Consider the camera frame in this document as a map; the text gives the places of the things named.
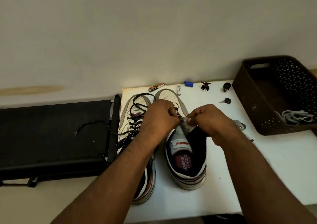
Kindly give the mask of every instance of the white sneaker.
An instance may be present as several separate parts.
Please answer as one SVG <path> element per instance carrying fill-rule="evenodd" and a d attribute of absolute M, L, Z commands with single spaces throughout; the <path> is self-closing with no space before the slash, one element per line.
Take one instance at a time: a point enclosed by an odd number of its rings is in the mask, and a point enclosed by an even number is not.
<path fill-rule="evenodd" d="M 124 151 L 140 131 L 143 116 L 147 111 L 147 107 L 151 104 L 145 95 L 152 94 L 142 93 L 132 96 L 123 109 L 118 131 L 117 155 Z M 150 198 L 155 187 L 155 178 L 154 154 L 152 154 L 145 167 L 132 204 L 142 204 Z"/>
<path fill-rule="evenodd" d="M 156 93 L 157 100 L 169 100 L 174 104 L 178 116 L 185 117 L 188 111 L 184 103 L 170 89 Z M 165 158 L 168 168 L 180 188 L 195 190 L 206 180 L 206 133 L 199 127 L 185 136 L 182 128 L 172 130 L 165 142 Z"/>

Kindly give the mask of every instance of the forearm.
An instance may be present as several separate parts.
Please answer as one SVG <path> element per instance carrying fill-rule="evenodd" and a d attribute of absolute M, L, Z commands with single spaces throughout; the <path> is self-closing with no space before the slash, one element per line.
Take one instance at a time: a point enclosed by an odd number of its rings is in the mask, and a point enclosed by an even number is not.
<path fill-rule="evenodd" d="M 123 223 L 153 153 L 155 145 L 149 144 L 151 141 L 150 136 L 137 135 L 52 223 Z"/>
<path fill-rule="evenodd" d="M 249 223 L 316 223 L 263 155 L 238 131 L 218 136 L 242 212 Z"/>

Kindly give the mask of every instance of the wall stain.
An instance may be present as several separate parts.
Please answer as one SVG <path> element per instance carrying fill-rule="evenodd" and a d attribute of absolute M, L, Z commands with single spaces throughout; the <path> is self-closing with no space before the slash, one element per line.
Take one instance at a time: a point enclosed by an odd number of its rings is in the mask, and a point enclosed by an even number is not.
<path fill-rule="evenodd" d="M 0 89 L 0 96 L 44 94 L 66 89 L 62 85 L 37 85 Z"/>

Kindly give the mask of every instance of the blue cap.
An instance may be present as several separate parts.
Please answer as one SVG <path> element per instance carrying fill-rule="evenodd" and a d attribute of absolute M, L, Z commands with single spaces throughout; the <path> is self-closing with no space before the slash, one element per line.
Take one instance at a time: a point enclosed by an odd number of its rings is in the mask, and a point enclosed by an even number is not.
<path fill-rule="evenodd" d="M 194 83 L 193 82 L 188 82 L 188 81 L 184 81 L 185 86 L 187 87 L 193 87 Z"/>

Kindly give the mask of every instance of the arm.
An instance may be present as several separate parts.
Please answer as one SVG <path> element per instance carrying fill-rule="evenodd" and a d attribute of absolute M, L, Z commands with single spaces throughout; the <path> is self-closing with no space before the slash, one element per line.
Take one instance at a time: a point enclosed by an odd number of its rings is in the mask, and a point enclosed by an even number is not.
<path fill-rule="evenodd" d="M 293 196 L 256 146 L 235 122 L 214 105 L 205 105 L 188 115 L 220 146 L 233 186 L 248 223 L 317 223 L 317 219 Z"/>
<path fill-rule="evenodd" d="M 150 105 L 129 146 L 52 224 L 123 223 L 151 154 L 177 125 L 171 102 L 159 100 Z"/>

